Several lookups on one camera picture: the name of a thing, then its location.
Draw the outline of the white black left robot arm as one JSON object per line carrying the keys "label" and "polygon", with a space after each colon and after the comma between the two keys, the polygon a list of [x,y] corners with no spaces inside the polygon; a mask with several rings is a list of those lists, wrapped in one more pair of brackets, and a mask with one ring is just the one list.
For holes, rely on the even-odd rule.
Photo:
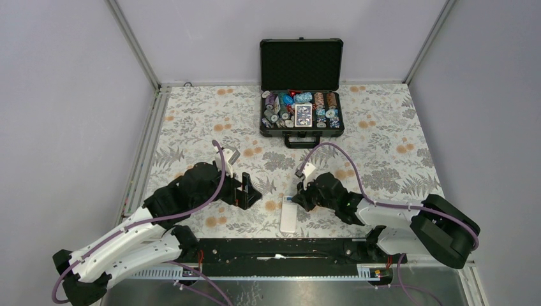
{"label": "white black left robot arm", "polygon": [[181,221],[213,201],[247,210],[262,198],[248,173],[237,180],[230,165],[197,163],[184,175],[155,190],[116,228],[78,251],[61,249],[52,259],[60,275],[52,293],[60,304],[92,305],[133,273],[167,261],[189,262],[201,255],[200,243]]}

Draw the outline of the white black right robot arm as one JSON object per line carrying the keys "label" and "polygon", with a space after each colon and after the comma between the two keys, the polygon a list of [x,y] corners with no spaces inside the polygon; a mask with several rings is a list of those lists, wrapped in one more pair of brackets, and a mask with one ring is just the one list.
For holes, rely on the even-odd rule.
{"label": "white black right robot arm", "polygon": [[412,254],[461,269],[478,247],[479,225],[437,194],[412,205],[370,203],[363,194],[348,191],[333,174],[324,173],[299,182],[292,201],[308,212],[328,208],[346,224],[369,226],[366,254],[376,263],[390,255]]}

